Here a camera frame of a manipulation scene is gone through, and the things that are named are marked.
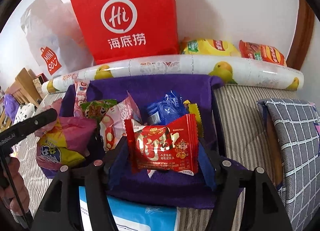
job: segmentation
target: yellow snack package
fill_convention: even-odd
[[[241,57],[240,52],[230,42],[202,38],[198,38],[196,40],[184,39],[181,43],[181,53]]]
[[[196,115],[198,136],[203,138],[203,126],[202,126],[202,121],[201,121],[201,116],[200,116],[200,112],[198,109],[198,105],[196,103],[190,103],[189,100],[185,100],[183,102],[183,104],[189,113],[193,113]]]
[[[42,169],[53,171],[58,171],[62,165],[78,165],[85,160],[83,155],[96,127],[97,122],[93,119],[58,117],[54,127],[37,143],[38,165]]]

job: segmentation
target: green snack wrapper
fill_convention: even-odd
[[[95,119],[98,123],[100,123],[105,113],[112,106],[117,104],[117,100],[107,99],[82,103],[80,106],[86,118]]]

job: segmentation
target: pink package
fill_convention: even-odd
[[[54,101],[51,105],[43,107],[41,109],[40,113],[53,108],[57,111],[57,114],[59,116],[60,109],[61,109],[61,103],[62,103],[62,98],[59,98],[58,100]],[[55,126],[56,122],[57,122],[57,120],[55,120],[54,122],[49,123],[49,124],[43,126],[42,128],[36,130],[35,136],[41,138],[45,134],[45,132],[50,131]]]
[[[87,156],[87,145],[97,127],[94,119],[59,117],[55,126],[37,143],[36,160],[40,167],[59,170],[76,166]]]
[[[97,121],[83,117],[59,117],[59,120],[67,148],[85,156],[91,135],[97,128]]]
[[[87,89],[89,84],[89,80],[75,79],[76,100],[73,112],[75,117],[85,117],[80,105],[87,101]]]
[[[114,149],[121,137],[126,136],[124,120],[129,119],[141,122],[139,108],[128,93],[128,97],[111,107],[100,122],[100,135],[105,151]]]

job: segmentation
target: metal screw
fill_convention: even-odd
[[[257,172],[262,174],[264,173],[264,169],[261,167],[257,167]]]
[[[224,161],[222,162],[222,165],[225,166],[225,167],[230,167],[230,166],[231,166],[231,162],[228,161],[228,160],[224,160]]]
[[[101,166],[102,163],[103,163],[102,160],[98,159],[98,160],[95,160],[95,161],[93,162],[93,165],[95,165],[95,166]]]
[[[68,170],[68,166],[67,165],[63,165],[63,166],[61,166],[60,170],[61,170],[61,172],[65,172],[65,171]]]

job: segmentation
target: gray pillow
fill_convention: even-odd
[[[302,230],[320,203],[320,123],[315,105],[303,100],[264,99],[258,107],[269,111],[275,125],[283,163],[283,198],[293,230]]]

